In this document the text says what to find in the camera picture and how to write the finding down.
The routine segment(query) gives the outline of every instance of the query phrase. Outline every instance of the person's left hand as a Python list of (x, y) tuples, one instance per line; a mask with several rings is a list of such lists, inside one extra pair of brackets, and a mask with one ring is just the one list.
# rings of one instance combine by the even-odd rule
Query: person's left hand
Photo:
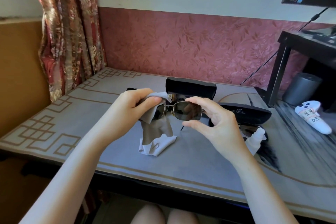
[(101, 142), (102, 147), (105, 148), (122, 137), (146, 111), (160, 103), (162, 98), (150, 97), (137, 106), (141, 99), (152, 92), (151, 89), (139, 89), (128, 90), (120, 94), (91, 129), (90, 138), (95, 138), (95, 143)]

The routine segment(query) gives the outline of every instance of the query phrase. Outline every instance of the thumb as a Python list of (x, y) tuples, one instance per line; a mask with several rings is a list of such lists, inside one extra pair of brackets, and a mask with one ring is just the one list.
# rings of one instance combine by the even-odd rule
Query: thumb
[(209, 134), (209, 129), (207, 125), (203, 124), (202, 122), (199, 122), (198, 120), (189, 120), (182, 122), (183, 126), (193, 128), (203, 134), (205, 137)]
[(141, 117), (146, 111), (156, 106), (161, 102), (162, 98), (159, 97), (150, 97), (143, 101), (140, 105), (135, 107), (139, 117)]

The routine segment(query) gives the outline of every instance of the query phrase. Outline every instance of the forearm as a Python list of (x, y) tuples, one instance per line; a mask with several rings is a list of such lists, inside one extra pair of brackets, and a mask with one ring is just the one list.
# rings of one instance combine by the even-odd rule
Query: forearm
[(255, 223), (298, 223), (249, 152), (234, 167)]
[(73, 223), (103, 148), (88, 133), (64, 162), (22, 223)]

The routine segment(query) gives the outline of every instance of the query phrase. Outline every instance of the black cable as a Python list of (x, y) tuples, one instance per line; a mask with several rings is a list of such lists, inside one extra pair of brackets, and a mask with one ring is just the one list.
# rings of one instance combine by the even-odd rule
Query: black cable
[[(321, 14), (323, 14), (329, 7), (323, 9), (320, 13), (318, 14), (315, 14), (310, 20), (309, 22), (306, 22), (298, 31), (301, 31), (305, 26), (307, 26), (310, 22), (313, 22), (315, 20), (317, 20)], [(277, 53), (278, 53), (279, 49), (273, 53), (273, 55), (268, 59), (266, 60), (260, 67), (257, 68), (257, 70), (255, 70), (252, 74), (250, 74), (249, 77), (247, 77), (240, 85), (242, 85), (244, 82), (246, 82), (248, 79), (250, 79), (256, 72), (258, 72), (264, 65), (266, 65), (266, 63), (268, 61), (270, 61)]]

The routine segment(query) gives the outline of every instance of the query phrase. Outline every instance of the microfiber cloth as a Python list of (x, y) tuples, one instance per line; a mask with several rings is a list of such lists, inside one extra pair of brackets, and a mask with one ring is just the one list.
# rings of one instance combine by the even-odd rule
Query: microfiber cloth
[(153, 92), (147, 95), (147, 97), (145, 97), (144, 99), (140, 100), (140, 103), (144, 102), (146, 99), (148, 99), (149, 97), (160, 97), (162, 98), (162, 101), (160, 103), (158, 103), (156, 106), (150, 108), (147, 112), (145, 112), (141, 117), (140, 120), (146, 122), (146, 123), (150, 123), (155, 115), (155, 111), (156, 108), (159, 105), (162, 105), (164, 103), (166, 103), (166, 100), (171, 103), (171, 99), (168, 97), (168, 94), (166, 92)]
[(142, 103), (149, 97), (160, 97), (162, 101), (149, 109), (141, 116), (142, 138), (140, 139), (139, 152), (145, 155), (158, 156), (166, 147), (174, 143), (176, 136), (166, 116), (152, 121), (156, 108), (164, 104), (166, 100), (170, 103), (171, 99), (166, 92), (151, 93), (140, 101)]

